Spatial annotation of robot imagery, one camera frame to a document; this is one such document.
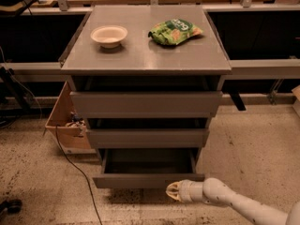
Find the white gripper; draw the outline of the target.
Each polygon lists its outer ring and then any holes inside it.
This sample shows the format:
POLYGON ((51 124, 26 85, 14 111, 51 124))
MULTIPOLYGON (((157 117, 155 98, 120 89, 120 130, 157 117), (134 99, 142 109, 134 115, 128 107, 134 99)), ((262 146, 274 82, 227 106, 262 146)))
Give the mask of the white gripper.
POLYGON ((177 181, 169 184, 166 194, 175 201, 197 203, 203 200, 203 182, 190 180, 177 181))

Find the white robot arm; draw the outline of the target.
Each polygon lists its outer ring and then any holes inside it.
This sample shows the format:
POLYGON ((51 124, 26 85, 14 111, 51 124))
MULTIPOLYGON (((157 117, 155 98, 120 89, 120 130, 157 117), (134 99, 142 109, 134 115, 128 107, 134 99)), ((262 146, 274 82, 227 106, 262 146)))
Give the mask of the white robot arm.
POLYGON ((253 225, 300 225, 300 202, 284 213, 233 191, 216 178, 173 182, 167 186, 166 193, 181 203, 229 206, 253 225))

